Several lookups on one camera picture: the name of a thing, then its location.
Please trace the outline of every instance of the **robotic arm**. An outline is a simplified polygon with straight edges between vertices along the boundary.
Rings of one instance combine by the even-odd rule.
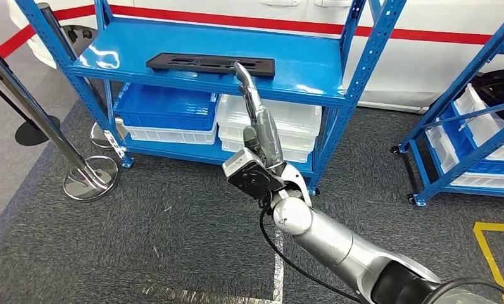
[[[454,282],[441,284],[440,278],[421,264],[364,240],[314,209],[304,178],[283,159],[274,119],[261,102],[250,74],[238,62],[234,68],[242,83],[239,91],[251,126],[243,132],[245,148],[222,168],[228,182],[263,203],[261,216],[271,215],[278,229],[292,235],[297,244],[342,279],[360,303],[494,303],[456,288]],[[468,283],[489,285],[484,281]]]

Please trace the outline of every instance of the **blue shelving unit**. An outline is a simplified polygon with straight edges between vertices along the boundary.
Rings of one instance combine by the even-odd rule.
[[[366,3],[354,0],[339,39],[280,34],[258,30],[115,18],[106,0],[95,0],[98,36],[75,59],[53,37],[36,4],[15,0],[35,32],[42,39],[73,88],[103,130],[117,143],[124,167],[130,167],[129,153],[163,156],[222,164],[231,153],[221,150],[220,141],[212,146],[134,141],[119,138],[110,98],[110,81],[130,82],[208,93],[240,95],[234,75],[169,70],[154,72],[146,61],[160,52],[213,54],[273,58],[276,76],[256,77],[260,96],[265,99],[320,105],[327,115],[322,142],[306,163],[295,166],[308,177],[311,194],[323,175],[350,116],[368,82],[379,56],[394,29],[406,0],[368,0],[374,20],[373,29],[345,88],[342,80],[356,26]],[[84,81],[84,77],[104,80],[108,112],[105,114]]]
[[[444,94],[437,99],[429,111],[420,119],[416,127],[404,138],[403,142],[393,147],[392,152],[411,153],[423,183],[423,190],[409,194],[411,203],[425,206],[425,202],[437,193],[464,193],[488,196],[503,196],[504,187],[456,186],[451,183],[464,173],[503,174],[504,161],[487,160],[486,157],[504,145],[504,128],[479,147],[472,140],[472,133],[465,125],[467,120],[479,115],[504,110],[504,104],[460,115],[452,104],[455,97],[472,80],[485,63],[497,54],[504,54],[504,23],[483,46],[464,71],[453,81]],[[442,125],[449,135],[459,162],[449,171],[443,172],[437,152],[425,136],[425,130]],[[431,154],[438,179],[431,182],[425,170],[416,141],[424,138]]]

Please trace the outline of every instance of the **black stanchion base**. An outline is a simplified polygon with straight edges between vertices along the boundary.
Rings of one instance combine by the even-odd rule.
[[[55,126],[60,128],[60,119],[54,116],[49,116],[49,118],[53,121]],[[35,129],[28,122],[24,122],[19,129],[17,129],[17,132],[15,132],[15,141],[22,146],[36,146],[48,140],[49,139],[45,133],[43,133],[40,129]]]

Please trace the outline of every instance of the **plastic storage bin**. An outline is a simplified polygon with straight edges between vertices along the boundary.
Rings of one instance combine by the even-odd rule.
[[[442,126],[425,131],[443,173],[459,163],[459,156]],[[455,179],[451,185],[504,188],[504,161],[482,161]]]
[[[216,103],[217,94],[126,83],[114,112],[131,127],[210,131]]]
[[[262,99],[268,106],[280,135],[282,149],[309,154],[321,128],[321,107]],[[243,129],[250,125],[243,97],[222,95],[217,110],[218,136],[224,141],[243,141]]]
[[[477,95],[472,85],[468,85],[464,94],[461,95],[453,105],[449,106],[443,118],[454,115],[463,115],[487,108],[483,100]],[[458,143],[456,147],[461,154],[469,153],[473,149],[481,146],[488,139],[493,137],[504,127],[504,121],[494,113],[481,115],[465,121],[445,123],[444,128],[452,142]],[[488,160],[504,160],[504,145],[494,153],[487,156]]]
[[[213,144],[217,136],[217,123],[211,122],[211,130],[180,130],[164,128],[132,127],[123,124],[121,118],[116,118],[118,129],[125,129],[136,141],[160,141],[164,143],[182,144]]]
[[[244,143],[241,141],[226,141],[221,139],[222,141],[222,150],[229,152],[237,152],[240,149],[244,148]],[[288,150],[282,149],[282,154],[284,155],[284,159],[288,162],[296,162],[296,163],[306,163],[308,161],[308,154],[302,151]]]

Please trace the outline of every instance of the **black cable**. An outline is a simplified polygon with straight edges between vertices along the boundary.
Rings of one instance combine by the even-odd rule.
[[[435,289],[427,298],[425,298],[424,302],[422,304],[433,304],[435,303],[438,298],[443,296],[445,293],[448,291],[452,290],[453,288],[457,288],[460,286],[466,286],[466,285],[485,285],[492,287],[494,289],[500,290],[502,294],[504,295],[504,287],[498,285],[495,282],[489,282],[485,281],[484,279],[480,279],[477,277],[463,277],[460,279],[455,279],[450,282],[444,283],[442,286],[438,287]]]
[[[267,203],[264,205],[263,209],[261,210],[261,214],[260,214],[260,229],[261,229],[261,233],[263,234],[263,237],[265,238],[265,240],[267,241],[267,243],[272,247],[272,249],[276,252],[276,254],[278,254],[282,260],[284,260],[284,262],[286,262],[289,266],[291,266],[293,269],[297,270],[300,274],[302,274],[303,276],[309,278],[310,280],[316,282],[317,284],[327,288],[327,289],[330,289],[331,291],[341,295],[341,296],[344,296],[346,298],[349,298],[357,303],[362,303],[360,301],[360,299],[358,299],[356,296],[353,296],[351,294],[348,294],[348,293],[345,293],[341,290],[339,290],[338,288],[335,288],[335,287],[332,287],[330,285],[328,285],[327,283],[313,277],[312,275],[310,275],[309,273],[305,272],[304,270],[300,269],[297,265],[293,264],[292,261],[290,261],[288,258],[286,258],[286,256],[280,252],[280,250],[278,250],[278,248],[276,248],[276,245],[274,245],[274,243],[271,241],[271,239],[269,238],[269,236],[267,235],[267,232],[265,231],[265,228],[263,226],[263,218],[265,216],[265,213],[267,212],[267,210],[270,208],[270,205]]]

